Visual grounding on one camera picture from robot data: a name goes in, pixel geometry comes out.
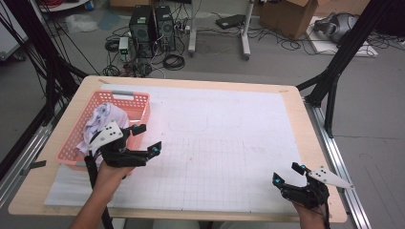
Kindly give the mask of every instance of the pink plastic basket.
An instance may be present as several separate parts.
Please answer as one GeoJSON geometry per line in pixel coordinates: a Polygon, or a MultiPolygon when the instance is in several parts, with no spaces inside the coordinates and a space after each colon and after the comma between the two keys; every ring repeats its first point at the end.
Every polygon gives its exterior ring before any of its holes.
{"type": "MultiPolygon", "coordinates": [[[[83,128],[86,122],[92,117],[93,110],[102,103],[110,102],[118,106],[128,114],[129,125],[146,124],[150,114],[149,94],[97,90],[93,93],[87,102],[84,111],[69,133],[68,138],[63,143],[56,160],[62,164],[68,165],[74,170],[86,170],[84,157],[77,150],[76,145],[83,140],[83,128]]],[[[143,134],[129,136],[127,148],[130,150],[139,150],[143,134]]]]}

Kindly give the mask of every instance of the floor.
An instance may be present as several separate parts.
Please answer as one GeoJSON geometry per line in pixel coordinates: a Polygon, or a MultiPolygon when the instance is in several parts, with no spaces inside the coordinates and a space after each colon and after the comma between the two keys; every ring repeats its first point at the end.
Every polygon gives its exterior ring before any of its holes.
{"type": "MultiPolygon", "coordinates": [[[[106,66],[105,38],[112,31],[125,27],[128,17],[117,17],[109,10],[67,10],[58,14],[58,20],[72,13],[87,13],[99,23],[106,18],[111,25],[103,30],[71,34],[72,39],[88,57],[97,72],[106,66]]],[[[216,15],[199,18],[199,25],[215,28],[216,15]]],[[[252,27],[258,28],[258,18],[252,18],[252,27]]],[[[66,35],[62,39],[73,64],[84,72],[95,74],[81,57],[66,35]]],[[[190,57],[182,55],[185,67],[172,72],[163,69],[148,77],[246,82],[259,84],[298,85],[321,73],[332,56],[312,52],[310,44],[300,42],[300,49],[291,49],[289,42],[281,42],[273,35],[249,39],[251,56],[242,56],[242,45],[237,36],[217,32],[199,32],[197,52],[190,57]]],[[[405,52],[400,46],[382,49],[374,47],[378,56],[355,57],[343,72],[337,90],[333,134],[342,157],[351,174],[357,194],[366,211],[372,228],[405,228],[405,52]]],[[[45,103],[42,90],[30,61],[0,62],[0,159],[11,149],[27,125],[45,103]]],[[[309,90],[302,91],[307,95],[309,90]]],[[[68,227],[70,217],[11,216],[8,204],[0,210],[0,228],[50,228],[68,227]]],[[[125,228],[150,228],[151,220],[130,219],[125,228]]],[[[299,228],[298,224],[275,223],[274,228],[299,228]]],[[[354,228],[349,219],[331,228],[354,228]]]]}

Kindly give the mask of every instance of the black metal frame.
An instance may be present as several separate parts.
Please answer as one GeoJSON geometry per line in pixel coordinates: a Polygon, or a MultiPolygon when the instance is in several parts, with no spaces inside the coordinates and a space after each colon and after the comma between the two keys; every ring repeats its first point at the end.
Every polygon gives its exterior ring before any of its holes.
{"type": "Polygon", "coordinates": [[[303,91],[315,85],[312,92],[305,96],[306,102],[313,107],[320,107],[322,100],[328,95],[325,129],[331,138],[333,138],[331,128],[339,77],[393,2],[394,0],[371,0],[351,32],[342,41],[341,47],[327,68],[314,78],[297,86],[299,91],[303,91]]]}

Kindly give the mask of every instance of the computer tower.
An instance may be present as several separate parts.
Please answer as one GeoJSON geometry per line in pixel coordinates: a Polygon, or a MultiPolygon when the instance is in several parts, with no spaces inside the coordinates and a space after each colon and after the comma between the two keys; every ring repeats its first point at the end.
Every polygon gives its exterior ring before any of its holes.
{"type": "Polygon", "coordinates": [[[158,26],[158,39],[162,51],[174,51],[176,49],[174,20],[168,6],[155,8],[156,23],[158,26]]]}
{"type": "Polygon", "coordinates": [[[149,5],[137,5],[129,22],[136,56],[153,57],[153,45],[157,40],[153,8],[149,5]]]}

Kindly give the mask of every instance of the pink basket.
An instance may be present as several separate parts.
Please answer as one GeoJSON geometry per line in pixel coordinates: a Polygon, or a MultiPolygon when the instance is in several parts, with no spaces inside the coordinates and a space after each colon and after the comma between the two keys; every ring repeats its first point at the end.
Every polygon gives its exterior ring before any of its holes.
{"type": "MultiPolygon", "coordinates": [[[[92,117],[93,110],[105,102],[113,103],[125,111],[130,120],[130,126],[146,124],[148,121],[150,114],[149,94],[97,90],[87,102],[84,111],[56,155],[58,162],[66,164],[74,170],[86,170],[84,157],[80,154],[76,145],[83,140],[84,125],[92,117]]],[[[129,136],[127,148],[133,151],[139,150],[143,135],[129,136]]]]}

